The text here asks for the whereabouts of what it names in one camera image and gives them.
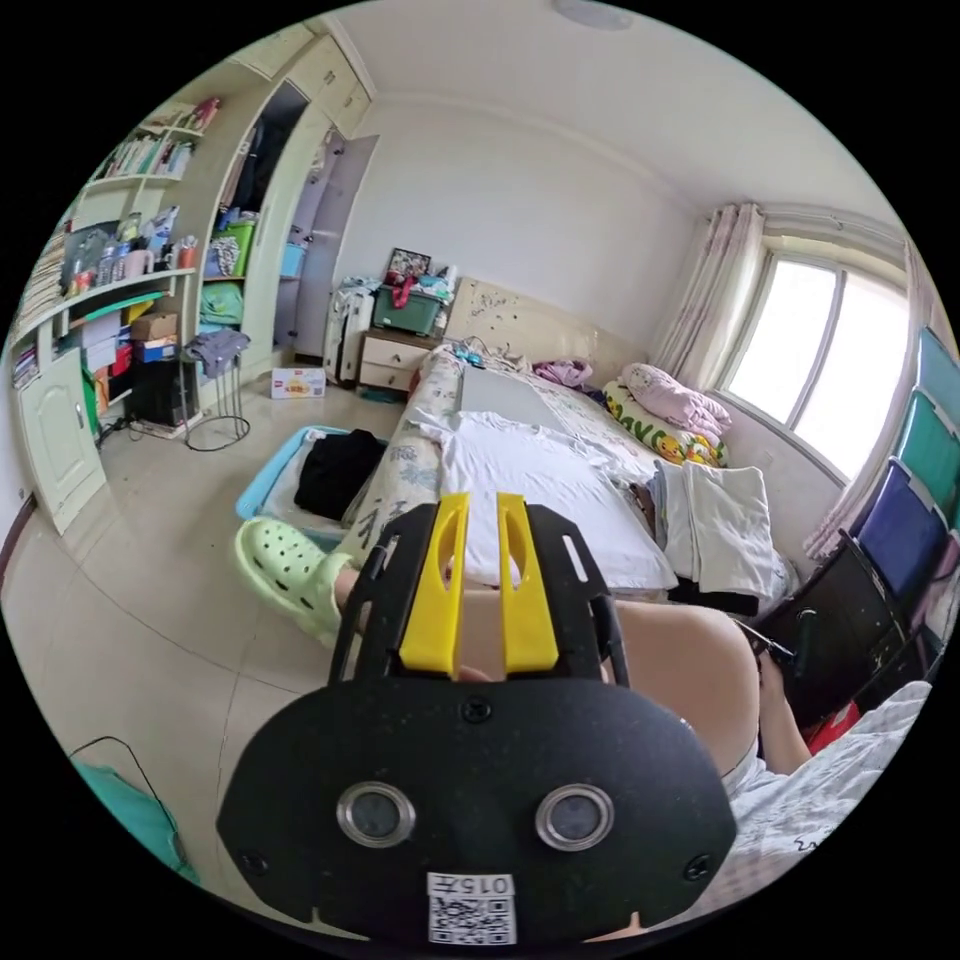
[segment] suitcase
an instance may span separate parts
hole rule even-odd
[[[373,304],[373,296],[364,289],[337,290],[330,298],[323,348],[323,368],[330,382],[347,389],[357,385],[363,335],[370,329]]]

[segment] lens ring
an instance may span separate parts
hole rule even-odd
[[[562,800],[577,798],[589,800],[597,812],[597,825],[586,836],[571,839],[560,833],[553,823],[553,812]],[[548,793],[537,808],[537,835],[554,850],[575,853],[595,847],[613,827],[613,801],[599,787],[586,783],[572,783]]]
[[[397,825],[388,834],[382,837],[372,837],[364,833],[356,822],[354,815],[355,804],[361,797],[374,794],[375,796],[385,797],[396,807]],[[407,798],[406,794],[391,787],[388,783],[380,783],[376,780],[365,781],[354,784],[341,794],[337,801],[337,823],[340,829],[362,847],[371,847],[374,849],[383,849],[385,847],[395,847],[398,843],[403,843],[413,832],[413,825],[416,822],[416,813],[413,804]]]

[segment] headboard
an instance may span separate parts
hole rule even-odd
[[[590,378],[602,386],[630,361],[645,361],[634,344],[551,306],[502,287],[463,277],[450,310],[445,336],[479,337],[487,347],[522,353],[531,362],[577,357],[587,360]]]

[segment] yellow clamp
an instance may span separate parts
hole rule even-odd
[[[440,500],[400,645],[400,662],[408,670],[452,677],[457,669],[469,501],[467,493],[448,494]],[[497,525],[506,673],[550,671],[556,666],[559,651],[522,496],[497,494]],[[511,560],[520,574],[516,585]]]

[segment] screw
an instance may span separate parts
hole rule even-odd
[[[691,883],[702,880],[710,872],[710,854],[701,853],[683,868],[683,879]]]
[[[483,697],[469,697],[460,707],[460,716],[467,723],[483,723],[493,715],[493,707]]]
[[[240,854],[240,861],[247,873],[255,877],[262,877],[267,872],[267,861],[259,853],[250,851]]]

